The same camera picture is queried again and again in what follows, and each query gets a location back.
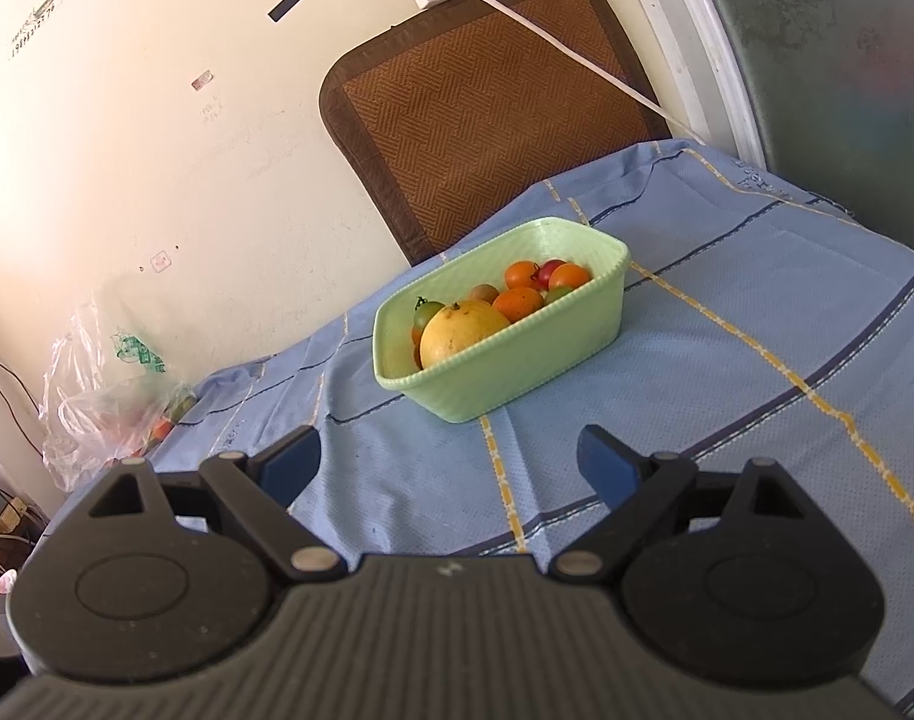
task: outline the green cherry tomato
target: green cherry tomato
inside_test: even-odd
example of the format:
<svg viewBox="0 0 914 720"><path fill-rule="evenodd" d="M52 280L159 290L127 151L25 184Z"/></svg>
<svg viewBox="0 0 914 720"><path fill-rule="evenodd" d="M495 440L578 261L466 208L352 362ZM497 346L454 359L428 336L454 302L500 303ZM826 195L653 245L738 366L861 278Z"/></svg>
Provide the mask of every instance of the green cherry tomato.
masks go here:
<svg viewBox="0 0 914 720"><path fill-rule="evenodd" d="M427 322L434 319L441 308L444 308L444 303L417 298L417 306L414 308L414 327L423 332L423 329L427 327Z"/></svg>
<svg viewBox="0 0 914 720"><path fill-rule="evenodd" d="M573 291L573 287L554 287L554 289L547 293L547 297L543 300L543 305L549 306L554 300L560 300L564 295L572 293Z"/></svg>

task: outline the plastic bag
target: plastic bag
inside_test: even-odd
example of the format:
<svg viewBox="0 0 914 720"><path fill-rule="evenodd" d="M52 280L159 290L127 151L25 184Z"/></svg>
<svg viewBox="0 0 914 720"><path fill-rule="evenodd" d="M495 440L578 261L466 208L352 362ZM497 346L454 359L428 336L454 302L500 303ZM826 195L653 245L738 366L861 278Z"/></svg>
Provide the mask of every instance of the plastic bag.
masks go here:
<svg viewBox="0 0 914 720"><path fill-rule="evenodd" d="M195 402L137 335L108 332L104 319L94 300L82 306L54 341L43 377L43 461L66 493L153 448Z"/></svg>

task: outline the white power cord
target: white power cord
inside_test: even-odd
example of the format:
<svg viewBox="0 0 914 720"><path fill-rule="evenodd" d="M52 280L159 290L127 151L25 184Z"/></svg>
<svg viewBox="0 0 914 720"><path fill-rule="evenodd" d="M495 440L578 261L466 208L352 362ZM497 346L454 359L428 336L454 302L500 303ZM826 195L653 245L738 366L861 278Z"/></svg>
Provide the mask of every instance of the white power cord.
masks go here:
<svg viewBox="0 0 914 720"><path fill-rule="evenodd" d="M660 116L663 119L666 119L667 122L669 122L670 124L673 124L674 127L676 127L677 129L680 129L681 132L684 132L687 135L689 135L691 138L694 138L694 140L697 141L697 143L700 143L701 146L706 146L706 143L703 141L703 138L700 138L700 135L698 135L696 132L694 132L692 129L690 129L690 127L688 127L686 124L679 121L679 119L676 119L675 117L673 117L669 113L667 113L665 110L663 110L663 108L660 107L660 105L657 105L657 103L651 103L650 100L647 100L647 98L645 98L644 95L641 95L641 93L639 93L636 89L633 89L632 87L630 87L626 83L624 83L622 80L617 79L616 77L612 76L606 70L599 68L593 62L591 62L587 57L579 55L577 52L575 52L575 50L569 49L563 43L561 43L557 38L555 38L552 34L547 32L545 29L541 29L535 23L529 22L529 20L526 20L526 18L524 18L521 14L516 13L516 11L513 11L511 8L508 8L505 4L503 4L503 2L499 2L497 0L480 0L480 1L487 2L487 4L489 4L489 6L491 6L494 10L499 10L505 16L508 16L511 19L515 20L516 23L519 23L520 25L525 26L526 28L530 29L530 31L532 33L545 39L545 41L547 41L547 43L549 43L551 46L555 47L555 49L559 50L559 52L564 52L565 55L569 56L575 62L583 65L585 68L590 70L593 74L597 74L598 76L601 77L601 79L604 79L604 81L608 81L609 83L614 84L614 86L617 87L617 89L619 89L625 95L628 95L629 97L633 98L638 103L643 105L645 108L650 108L654 113L657 114L657 116Z"/></svg>

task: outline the cherry tomato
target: cherry tomato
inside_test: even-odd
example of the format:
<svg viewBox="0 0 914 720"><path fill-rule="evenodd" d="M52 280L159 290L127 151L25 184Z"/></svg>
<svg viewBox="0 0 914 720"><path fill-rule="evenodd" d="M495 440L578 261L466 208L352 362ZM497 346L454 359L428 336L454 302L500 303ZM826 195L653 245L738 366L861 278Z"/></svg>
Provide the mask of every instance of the cherry tomato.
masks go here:
<svg viewBox="0 0 914 720"><path fill-rule="evenodd" d="M569 293L572 293L573 291L573 287L566 286L566 284L561 287L555 287L547 293L547 297L543 298L543 302L545 305L549 306L555 300L560 300L564 295L569 295Z"/></svg>
<svg viewBox="0 0 914 720"><path fill-rule="evenodd" d="M551 290L557 287L569 287L576 290L578 287L583 287L588 281L590 281L590 273L587 269L573 263L566 263L550 274L548 283Z"/></svg>
<svg viewBox="0 0 914 720"><path fill-rule="evenodd" d="M154 429L151 431L151 438L162 442L170 434L172 429L174 429L174 423L165 416L162 416L158 419L157 424L154 425Z"/></svg>
<svg viewBox="0 0 914 720"><path fill-rule="evenodd" d="M540 286L542 290L547 292L547 290L550 289L550 274L553 274L561 265L566 265L566 261L547 260L545 264L540 266L540 270L537 271L537 285Z"/></svg>
<svg viewBox="0 0 914 720"><path fill-rule="evenodd" d="M434 315L441 308L444 308L444 303L417 298L417 305L414 307L414 327L423 332L423 329L427 327L427 322L434 319Z"/></svg>
<svg viewBox="0 0 914 720"><path fill-rule="evenodd" d="M537 288L537 271L539 270L540 266L530 260L521 260L518 263L513 263L504 271L504 281L507 282L507 289L530 287L535 290Z"/></svg>
<svg viewBox="0 0 914 720"><path fill-rule="evenodd" d="M494 308L510 319L511 324L543 308L543 298L533 287L515 287L497 295Z"/></svg>

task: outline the dark blue stripe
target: dark blue stripe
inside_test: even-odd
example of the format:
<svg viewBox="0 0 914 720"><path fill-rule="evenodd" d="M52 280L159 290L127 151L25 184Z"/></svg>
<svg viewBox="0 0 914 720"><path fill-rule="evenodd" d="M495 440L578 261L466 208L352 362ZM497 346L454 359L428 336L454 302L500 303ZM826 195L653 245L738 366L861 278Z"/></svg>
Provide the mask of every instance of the dark blue stripe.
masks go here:
<svg viewBox="0 0 914 720"><path fill-rule="evenodd" d="M654 167L657 165L657 163L665 162L668 159L677 159L683 153L684 153L684 151L678 151L677 153L665 154L664 156L655 159L650 164L650 174L651 175L654 174ZM634 203L636 203L636 201L641 199L641 196L643 196L644 191L647 191L647 185L649 183L650 183L650 176L647 177L647 181L644 183L640 194L638 194L636 197L632 197L629 200L624 200L623 202L619 202L619 203L617 203L617 205L612 205L612 206L609 206L609 208L605 208L599 214L595 215L595 217L593 217L591 220L588 220L588 224L591 227L596 226L599 223L601 223L601 221L603 221L605 218L607 218L610 214L614 213L614 211L619 211L621 208L626 208L628 205L633 205Z"/></svg>
<svg viewBox="0 0 914 720"><path fill-rule="evenodd" d="M839 370L840 367L844 365L847 360L850 359L850 356L858 353L864 346L866 346L870 341L873 340L883 329L892 321L892 319L900 312L900 307L904 305L905 300L911 298L914 293L914 276L903 286L897 296L887 304L887 306L881 311L873 321L865 327L856 338L848 343L843 349L840 350L836 355L834 355L825 365L822 365L818 370L814 371L810 376L806 378L806 383L812 388L820 386L826 380L830 378L834 373ZM712 436L707 437L705 440L697 442L695 445L691 446L689 449L681 451L681 455L689 458L698 458L700 454L705 454L709 451L709 447L713 447L716 442L724 440L724 443L730 442L731 440L736 439L743 432L746 432L748 429L753 427L754 424L758 423L760 420L765 418L770 418L770 416L775 415L775 413L780 412L785 409L787 406L790 406L792 403L799 400L801 397L804 397L804 393L797 389L796 386L783 394L778 395L776 398L772 399L769 403L764 404L758 409L754 409L748 415L743 416L743 418L735 420L733 423L730 423L726 428L717 431ZM571 514L577 514L580 509L588 507L588 504L593 504L597 502L599 498L594 495L590 498L582 498L579 501L574 501L571 504L568 504L559 509L553 509L552 512L540 512L531 520L528 520L526 525L524 525L524 533L527 533L527 530L536 527L540 523L545 523L548 520L568 517ZM494 536L493 538L487 539L487 541L481 541L478 544L473 544L473 546L467 547L460 550L460 552L455 553L457 555L479 555L481 552L489 551L498 551L499 549L509 547L515 543L513 538L513 533L506 532L501 533L499 536Z"/></svg>
<svg viewBox="0 0 914 720"><path fill-rule="evenodd" d="M396 403L396 402L398 402L398 400L401 400L402 398L403 398L403 395L395 395L390 400L385 400L383 403L378 403L376 406L372 406L371 408L366 410L366 412L358 413L358 415L355 415L355 416L349 416L347 419L336 418L336 416L334 416L332 413L329 413L328 415L326 415L326 418L329 419L331 422L333 422L335 425L347 425L347 424L350 424L351 422L355 422L356 420L362 418L363 416L369 415L369 413L379 412L379 410L384 408L384 406L389 406L392 403Z"/></svg>
<svg viewBox="0 0 914 720"><path fill-rule="evenodd" d="M671 269L674 269L677 266L684 264L687 260L692 260L698 254L702 254L703 252L707 251L709 248L715 247L715 245L719 244L719 242L727 240L727 238L729 238L732 235L736 235L744 227L746 227L748 224L750 224L753 220L755 220L756 218L762 217L764 214L766 214L769 211L774 210L775 208L777 208L778 205L782 205L782 203L779 200L772 202L770 205L765 205L759 211L756 211L756 212L752 213L751 215L749 215L747 218L745 218L745 220L743 220L741 223L739 223L739 225L737 225L737 227L727 230L726 233L724 233L722 235L718 235L713 240L708 241L703 245L700 245L700 247L695 248L695 250L693 250L691 252L687 252L680 259L674 260L672 263L670 263L670 265L665 265L665 266L663 266L663 268L660 268L657 271L654 271L654 275L660 276L662 274L666 274L667 271L671 271ZM639 281L633 282L633 284L629 285L624 290L624 292L628 293L630 290L633 290L633 288L640 286L645 281L649 281L649 279L643 278Z"/></svg>
<svg viewBox="0 0 914 720"><path fill-rule="evenodd" d="M313 370L313 368L315 368L315 367L321 367L321 365L324 365L325 362L329 362L331 359L333 359L333 356L335 354L337 354L337 352L340 351L341 349L343 349L345 346L348 346L349 343L357 343L358 341L367 341L368 338L374 338L374 336L361 336L360 338L351 338L350 341L344 341L343 343L340 343L337 346L337 348L334 349L334 351L332 351L329 354L329 356L324 358L324 360L321 360L321 362L315 362L312 365L305 365L304 367L299 367L296 371L291 373L291 375L281 379L281 381L278 381L275 384L271 384L271 386L265 386L264 389L259 389L257 392L251 392L251 394L249 394L247 397L245 397L241 400L235 401L235 402L231 403L229 406L224 406L220 409L209 410L196 422L183 422L182 421L182 422L178 422L177 425L175 425L175 427L193 427L194 425L201 424L201 422L205 421L206 418L208 418L209 416L214 415L214 413L228 412L230 409L236 408L237 406L239 406L241 403L244 403L245 401L252 400L252 399L256 398L258 395L264 394L264 392L271 391L271 389L275 389L277 386L281 386L281 384L285 384L286 382L289 382L298 373L300 373L302 371Z"/></svg>

